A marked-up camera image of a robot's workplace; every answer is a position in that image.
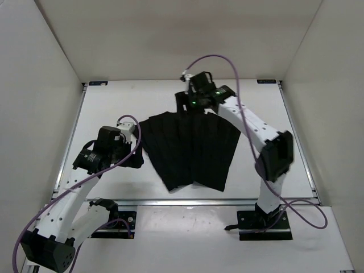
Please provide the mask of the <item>black pleated skirt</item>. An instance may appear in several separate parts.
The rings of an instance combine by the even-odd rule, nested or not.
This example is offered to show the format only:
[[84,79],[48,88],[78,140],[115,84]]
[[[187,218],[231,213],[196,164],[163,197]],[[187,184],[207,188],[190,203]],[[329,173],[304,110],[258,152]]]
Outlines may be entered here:
[[142,147],[169,192],[200,184],[224,191],[240,131],[213,113],[165,112],[140,123]]

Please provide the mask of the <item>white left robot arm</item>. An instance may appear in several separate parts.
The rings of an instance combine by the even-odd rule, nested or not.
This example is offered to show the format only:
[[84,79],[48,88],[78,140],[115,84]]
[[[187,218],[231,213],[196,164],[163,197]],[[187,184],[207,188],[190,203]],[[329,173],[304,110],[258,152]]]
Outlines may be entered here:
[[82,147],[58,196],[41,210],[34,230],[26,228],[20,236],[28,260],[54,272],[66,272],[88,237],[99,227],[118,222],[117,204],[105,198],[93,201],[82,217],[76,215],[105,172],[114,167],[142,166],[139,132],[139,125],[133,122],[103,126],[97,138]]

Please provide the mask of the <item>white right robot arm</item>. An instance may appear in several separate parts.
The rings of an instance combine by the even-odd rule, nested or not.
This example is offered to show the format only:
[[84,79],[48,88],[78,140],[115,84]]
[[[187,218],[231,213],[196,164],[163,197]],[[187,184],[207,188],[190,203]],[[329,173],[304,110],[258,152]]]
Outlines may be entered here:
[[278,131],[260,119],[227,85],[217,87],[210,72],[196,75],[183,72],[180,80],[186,85],[179,94],[183,109],[188,112],[211,109],[248,139],[255,170],[261,178],[255,222],[262,228],[269,227],[275,222],[283,200],[283,181],[294,160],[293,135]]

